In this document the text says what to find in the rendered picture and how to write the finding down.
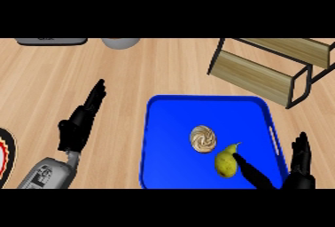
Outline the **swirled cream cupcake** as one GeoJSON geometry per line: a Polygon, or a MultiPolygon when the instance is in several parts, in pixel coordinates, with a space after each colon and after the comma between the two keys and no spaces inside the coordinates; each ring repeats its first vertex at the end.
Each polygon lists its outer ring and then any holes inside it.
{"type": "Polygon", "coordinates": [[[210,153],[216,148],[217,138],[211,128],[197,126],[191,131],[191,146],[198,153],[210,153]]]}

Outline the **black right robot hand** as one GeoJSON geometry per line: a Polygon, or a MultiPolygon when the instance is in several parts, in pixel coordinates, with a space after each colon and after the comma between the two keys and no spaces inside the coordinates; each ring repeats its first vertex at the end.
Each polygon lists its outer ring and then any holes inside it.
{"type": "MultiPolygon", "coordinates": [[[[306,132],[301,132],[300,136],[296,138],[296,141],[293,142],[293,149],[291,172],[284,180],[282,190],[315,190],[316,178],[310,173],[312,149],[306,132]]],[[[245,158],[238,153],[234,154],[234,158],[241,168],[242,176],[256,188],[262,190],[275,190],[269,177],[266,177],[266,175],[254,168],[245,158]]]]}

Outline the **round patterned plate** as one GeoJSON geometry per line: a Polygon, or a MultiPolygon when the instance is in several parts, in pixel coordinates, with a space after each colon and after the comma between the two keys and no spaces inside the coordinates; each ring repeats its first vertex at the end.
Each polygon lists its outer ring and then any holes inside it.
{"type": "Polygon", "coordinates": [[[0,189],[6,185],[17,160],[17,140],[8,129],[0,128],[0,189]]]}

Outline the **grey flat appliance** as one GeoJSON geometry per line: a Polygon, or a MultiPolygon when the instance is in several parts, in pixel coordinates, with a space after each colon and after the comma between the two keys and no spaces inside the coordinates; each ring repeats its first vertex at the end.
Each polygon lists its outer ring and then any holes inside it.
{"type": "Polygon", "coordinates": [[[86,38],[17,38],[21,45],[55,46],[55,45],[82,45],[87,42],[86,38]]]}

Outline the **wooden tiered shelf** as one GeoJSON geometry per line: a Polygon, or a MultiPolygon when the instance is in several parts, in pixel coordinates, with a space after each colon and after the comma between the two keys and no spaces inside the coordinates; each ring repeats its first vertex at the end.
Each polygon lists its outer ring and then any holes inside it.
{"type": "Polygon", "coordinates": [[[294,75],[266,67],[256,61],[225,50],[220,38],[207,74],[234,83],[287,109],[300,104],[312,91],[312,85],[335,70],[329,54],[335,41],[327,44],[310,38],[236,38],[236,41],[303,64],[294,75]]]}

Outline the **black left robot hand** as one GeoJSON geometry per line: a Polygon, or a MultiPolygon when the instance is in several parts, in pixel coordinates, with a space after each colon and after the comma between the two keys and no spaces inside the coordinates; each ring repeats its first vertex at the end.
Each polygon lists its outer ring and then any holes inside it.
{"type": "Polygon", "coordinates": [[[70,119],[61,120],[58,124],[61,132],[59,151],[79,153],[83,151],[102,100],[107,96],[105,89],[105,80],[99,79],[89,93],[86,103],[77,107],[70,119]]]}

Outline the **yellow pear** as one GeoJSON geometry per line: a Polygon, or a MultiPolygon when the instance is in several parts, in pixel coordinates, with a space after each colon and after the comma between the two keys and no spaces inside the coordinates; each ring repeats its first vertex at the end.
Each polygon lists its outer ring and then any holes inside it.
{"type": "Polygon", "coordinates": [[[239,143],[229,145],[214,157],[214,169],[225,178],[236,174],[236,159],[234,154],[238,151],[239,143]]]}

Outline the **grey round bowl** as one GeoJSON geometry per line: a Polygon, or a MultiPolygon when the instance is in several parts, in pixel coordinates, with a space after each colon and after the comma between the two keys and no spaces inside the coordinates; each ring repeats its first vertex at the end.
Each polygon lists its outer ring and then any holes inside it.
{"type": "Polygon", "coordinates": [[[139,38],[104,38],[102,42],[114,50],[124,50],[132,48],[138,43],[139,38]]]}

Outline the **blue plastic tray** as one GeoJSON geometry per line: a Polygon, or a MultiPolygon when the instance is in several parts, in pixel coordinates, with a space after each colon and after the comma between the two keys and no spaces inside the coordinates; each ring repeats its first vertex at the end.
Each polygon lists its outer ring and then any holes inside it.
{"type": "Polygon", "coordinates": [[[250,189],[214,168],[231,146],[281,187],[288,169],[272,113],[254,96],[157,95],[146,104],[141,185],[145,189],[250,189]]]}

